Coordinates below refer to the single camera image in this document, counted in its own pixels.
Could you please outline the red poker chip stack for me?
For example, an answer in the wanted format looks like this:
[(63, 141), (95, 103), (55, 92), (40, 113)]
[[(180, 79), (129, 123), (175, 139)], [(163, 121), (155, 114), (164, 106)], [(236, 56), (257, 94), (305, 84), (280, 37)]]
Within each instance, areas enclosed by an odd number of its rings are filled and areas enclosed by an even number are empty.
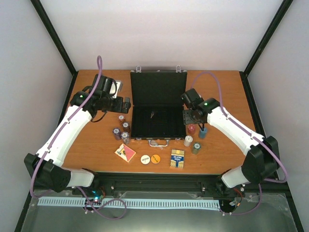
[(196, 127), (195, 127), (194, 124), (189, 124), (189, 125), (187, 126), (187, 129), (188, 129), (188, 133), (189, 133), (190, 135), (194, 135), (195, 132), (196, 132)]

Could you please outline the blue poker chip stack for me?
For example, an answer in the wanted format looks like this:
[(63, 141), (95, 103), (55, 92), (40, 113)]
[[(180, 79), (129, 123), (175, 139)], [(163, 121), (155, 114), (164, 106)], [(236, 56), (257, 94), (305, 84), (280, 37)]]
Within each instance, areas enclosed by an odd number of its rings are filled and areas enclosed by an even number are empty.
[(200, 139), (205, 139), (206, 135), (207, 135), (208, 129), (207, 128), (200, 128), (199, 133), (198, 133), (198, 137)]

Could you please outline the white poker chip stack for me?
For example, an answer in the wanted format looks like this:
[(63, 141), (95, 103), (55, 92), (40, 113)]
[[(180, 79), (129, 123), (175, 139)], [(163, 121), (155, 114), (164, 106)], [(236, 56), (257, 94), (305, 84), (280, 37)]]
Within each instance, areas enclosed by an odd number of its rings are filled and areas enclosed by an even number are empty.
[(193, 137), (191, 135), (187, 135), (183, 141), (183, 145), (185, 147), (189, 147), (193, 141)]

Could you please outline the green poker chip stack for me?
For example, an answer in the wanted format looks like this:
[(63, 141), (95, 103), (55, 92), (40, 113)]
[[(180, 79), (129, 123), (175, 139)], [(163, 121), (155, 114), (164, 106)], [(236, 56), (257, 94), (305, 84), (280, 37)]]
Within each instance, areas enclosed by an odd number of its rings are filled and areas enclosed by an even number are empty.
[(191, 149), (192, 154), (197, 155), (200, 152), (200, 150), (201, 150), (201, 144), (198, 142), (194, 143)]

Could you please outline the blue playing card deck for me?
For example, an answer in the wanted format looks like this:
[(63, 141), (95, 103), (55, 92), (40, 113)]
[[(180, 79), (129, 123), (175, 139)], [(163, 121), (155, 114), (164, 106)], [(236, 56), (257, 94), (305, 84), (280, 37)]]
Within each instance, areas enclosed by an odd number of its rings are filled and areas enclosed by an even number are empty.
[(184, 166), (184, 150), (172, 149), (170, 156), (170, 167), (183, 168)]

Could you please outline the red playing card deck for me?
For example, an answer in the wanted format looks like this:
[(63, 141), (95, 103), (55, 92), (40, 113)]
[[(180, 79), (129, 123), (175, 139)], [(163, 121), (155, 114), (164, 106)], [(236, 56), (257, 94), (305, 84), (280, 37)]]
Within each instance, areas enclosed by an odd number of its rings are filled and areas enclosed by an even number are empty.
[(114, 153), (126, 162), (130, 162), (136, 154), (133, 149), (129, 148), (125, 144), (121, 144)]

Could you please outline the orange blind button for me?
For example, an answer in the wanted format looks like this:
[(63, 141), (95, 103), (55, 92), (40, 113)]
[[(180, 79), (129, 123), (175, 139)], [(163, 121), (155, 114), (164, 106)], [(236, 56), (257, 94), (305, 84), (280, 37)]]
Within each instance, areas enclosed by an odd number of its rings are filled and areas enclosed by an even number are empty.
[(161, 157), (158, 154), (154, 154), (151, 156), (151, 162), (153, 164), (158, 164), (161, 161)]

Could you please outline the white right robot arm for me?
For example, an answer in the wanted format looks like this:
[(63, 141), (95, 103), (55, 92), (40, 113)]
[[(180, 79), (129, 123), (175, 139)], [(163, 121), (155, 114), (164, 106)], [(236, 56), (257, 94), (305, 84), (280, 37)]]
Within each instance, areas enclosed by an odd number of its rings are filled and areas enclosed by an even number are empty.
[(187, 110), (183, 112), (185, 124), (206, 124), (215, 127), (229, 138), (243, 153), (245, 160), (237, 168), (221, 174), (216, 182), (220, 195), (242, 184), (260, 184), (276, 172), (279, 164), (279, 146), (272, 137), (264, 137), (249, 129), (233, 117), (214, 98), (204, 100), (195, 89), (181, 95)]

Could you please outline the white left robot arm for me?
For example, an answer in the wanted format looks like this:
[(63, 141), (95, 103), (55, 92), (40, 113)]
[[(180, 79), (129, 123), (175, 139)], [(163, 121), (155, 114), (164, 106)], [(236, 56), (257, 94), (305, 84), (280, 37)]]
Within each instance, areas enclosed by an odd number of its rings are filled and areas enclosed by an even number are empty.
[(119, 97), (120, 82), (104, 75), (96, 75), (93, 84), (73, 95), (62, 121), (36, 152), (24, 159), (31, 176), (30, 190), (38, 183), (47, 189), (61, 192), (66, 188), (83, 187), (89, 194), (100, 190), (98, 174), (89, 169), (63, 167), (65, 157), (75, 139), (99, 111), (127, 114), (131, 107), (128, 97)]

